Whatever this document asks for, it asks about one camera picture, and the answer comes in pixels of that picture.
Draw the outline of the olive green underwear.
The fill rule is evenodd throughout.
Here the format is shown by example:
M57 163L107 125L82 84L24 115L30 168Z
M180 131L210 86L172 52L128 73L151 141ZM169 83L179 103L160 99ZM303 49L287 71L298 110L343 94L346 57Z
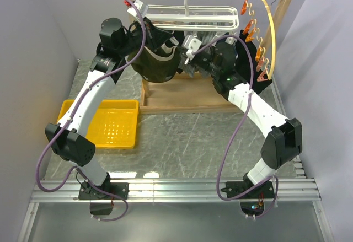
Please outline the olive green underwear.
M131 66L144 80L151 83L164 83L174 77L180 61L178 48L163 44L156 50L150 50L145 46Z

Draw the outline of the white clip hanger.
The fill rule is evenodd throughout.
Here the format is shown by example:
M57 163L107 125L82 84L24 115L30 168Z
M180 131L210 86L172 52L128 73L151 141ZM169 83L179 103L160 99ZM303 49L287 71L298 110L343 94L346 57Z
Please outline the white clip hanger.
M231 6L149 5L146 17L164 30L214 32L216 36L235 33L239 15Z

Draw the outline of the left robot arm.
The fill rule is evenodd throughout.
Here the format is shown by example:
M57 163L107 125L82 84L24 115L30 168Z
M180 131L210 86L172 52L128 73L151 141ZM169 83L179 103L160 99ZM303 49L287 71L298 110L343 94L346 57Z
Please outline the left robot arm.
M84 86L69 110L57 124L48 123L45 134L51 149L63 160L71 162L92 186L99 199L111 193L110 176L94 158L95 144L86 138L89 125L106 93L118 82L123 70L142 53L144 47L156 50L172 38L170 31L155 27L143 18L127 29L118 18L102 22L100 43L92 60Z

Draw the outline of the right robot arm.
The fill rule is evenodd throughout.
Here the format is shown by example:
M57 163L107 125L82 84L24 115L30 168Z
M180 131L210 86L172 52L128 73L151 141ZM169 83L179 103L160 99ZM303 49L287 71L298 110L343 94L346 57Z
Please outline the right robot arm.
M302 153L302 124L277 112L260 93L270 80L257 81L256 48L252 42L237 39L234 45L214 41L203 45L198 39L184 41L186 62L209 73L216 91L244 112L263 134L260 160L244 177L243 191L257 197L262 184L287 162Z

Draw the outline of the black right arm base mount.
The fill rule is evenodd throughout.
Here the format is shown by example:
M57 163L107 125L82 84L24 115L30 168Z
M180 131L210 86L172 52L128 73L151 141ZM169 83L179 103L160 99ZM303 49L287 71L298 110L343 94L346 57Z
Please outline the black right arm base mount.
M250 182L227 181L225 187L220 189L227 198L244 200L240 202L241 211L245 217L257 219L266 215L276 204L279 192L279 182L266 181L262 185L254 187Z

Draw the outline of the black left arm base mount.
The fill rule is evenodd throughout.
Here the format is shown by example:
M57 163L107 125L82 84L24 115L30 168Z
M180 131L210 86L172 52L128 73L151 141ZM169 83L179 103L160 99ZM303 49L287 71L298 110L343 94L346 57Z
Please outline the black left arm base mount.
M102 189L93 187L88 182L81 183L81 188L78 195L79 201L89 201L89 210L93 218L102 222L112 222L121 219L128 211L127 198L129 194L129 183L118 182L108 183ZM115 218L107 218L115 206L115 202L122 201L125 204L125 209L122 214Z

